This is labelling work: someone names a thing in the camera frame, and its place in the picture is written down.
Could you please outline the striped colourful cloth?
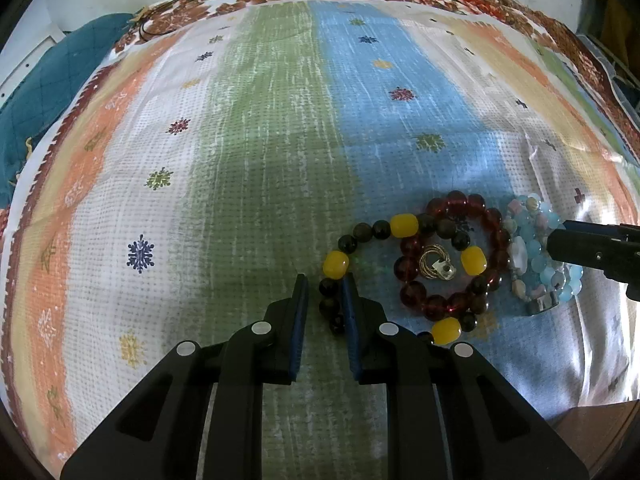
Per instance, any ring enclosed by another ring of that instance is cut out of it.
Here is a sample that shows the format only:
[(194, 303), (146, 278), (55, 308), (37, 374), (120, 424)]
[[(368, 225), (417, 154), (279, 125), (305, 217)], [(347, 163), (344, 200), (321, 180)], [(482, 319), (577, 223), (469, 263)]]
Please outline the striped colourful cloth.
[(639, 220), (639, 175), (568, 59), (489, 16), (292, 0), (107, 55), (22, 171), (3, 233), (2, 401), (58, 477), (183, 339), (311, 287), (342, 236), (445, 198), (520, 243), (469, 340), (548, 418), (636, 400), (639, 307), (600, 272), (548, 288), (539, 234)]

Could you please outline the teal quilted pillow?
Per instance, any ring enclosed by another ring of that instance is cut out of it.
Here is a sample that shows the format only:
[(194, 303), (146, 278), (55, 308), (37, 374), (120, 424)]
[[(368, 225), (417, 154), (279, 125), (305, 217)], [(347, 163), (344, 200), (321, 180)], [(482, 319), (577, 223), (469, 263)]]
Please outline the teal quilted pillow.
[(127, 13), (106, 14), (47, 50), (1, 107), (1, 207), (10, 206), (27, 141), (37, 145), (129, 28)]

